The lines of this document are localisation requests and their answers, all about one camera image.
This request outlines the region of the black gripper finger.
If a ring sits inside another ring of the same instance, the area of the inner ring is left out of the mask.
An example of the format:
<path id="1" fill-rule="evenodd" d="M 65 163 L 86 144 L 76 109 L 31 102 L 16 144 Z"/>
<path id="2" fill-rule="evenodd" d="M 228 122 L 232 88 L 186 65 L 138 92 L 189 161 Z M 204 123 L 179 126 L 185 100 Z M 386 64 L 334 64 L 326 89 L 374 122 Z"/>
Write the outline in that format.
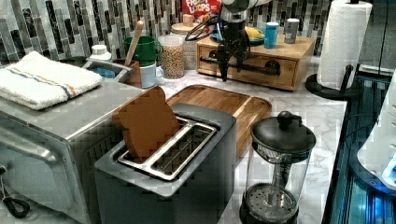
<path id="1" fill-rule="evenodd" d="M 226 82 L 227 81 L 227 73 L 228 73 L 229 56 L 228 56 L 227 50 L 224 45 L 218 45 L 217 61 L 219 64 L 221 79 L 223 82 Z"/>
<path id="2" fill-rule="evenodd" d="M 250 48 L 246 48 L 246 49 L 239 49 L 236 52 L 236 56 L 237 56 L 237 71 L 240 72 L 242 70 L 242 65 L 244 60 L 248 57 L 250 53 Z"/>

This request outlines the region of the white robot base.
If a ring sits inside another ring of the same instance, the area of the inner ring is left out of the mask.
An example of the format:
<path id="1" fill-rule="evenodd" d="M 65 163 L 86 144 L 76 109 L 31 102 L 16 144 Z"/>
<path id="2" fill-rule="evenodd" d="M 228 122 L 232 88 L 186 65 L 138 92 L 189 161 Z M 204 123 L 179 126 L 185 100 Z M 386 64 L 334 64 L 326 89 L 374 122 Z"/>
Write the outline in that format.
<path id="1" fill-rule="evenodd" d="M 395 75 L 382 105 L 378 120 L 357 158 L 361 166 L 376 178 L 379 188 L 394 194 L 396 190 L 396 82 Z"/>

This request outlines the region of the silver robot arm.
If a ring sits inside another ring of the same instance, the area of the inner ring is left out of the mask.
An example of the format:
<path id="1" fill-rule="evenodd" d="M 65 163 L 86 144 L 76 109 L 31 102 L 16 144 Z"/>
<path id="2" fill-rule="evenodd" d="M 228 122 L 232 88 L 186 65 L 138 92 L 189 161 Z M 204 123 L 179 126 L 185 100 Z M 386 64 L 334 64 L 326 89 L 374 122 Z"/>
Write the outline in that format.
<path id="1" fill-rule="evenodd" d="M 248 33 L 245 30 L 250 8 L 272 0 L 220 0 L 217 31 L 221 38 L 217 50 L 217 62 L 221 79 L 227 80 L 229 61 L 232 57 L 242 64 L 250 53 Z"/>

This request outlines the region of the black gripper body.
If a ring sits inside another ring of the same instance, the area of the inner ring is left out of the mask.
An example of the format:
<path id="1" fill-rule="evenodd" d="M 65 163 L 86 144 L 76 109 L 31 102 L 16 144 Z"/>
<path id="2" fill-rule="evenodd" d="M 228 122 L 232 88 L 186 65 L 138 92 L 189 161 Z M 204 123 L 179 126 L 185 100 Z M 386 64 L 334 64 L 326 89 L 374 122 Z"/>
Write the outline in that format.
<path id="1" fill-rule="evenodd" d="M 219 22 L 219 33 L 222 43 L 229 51 L 247 51 L 249 39 L 245 31 L 245 23 L 221 20 Z"/>

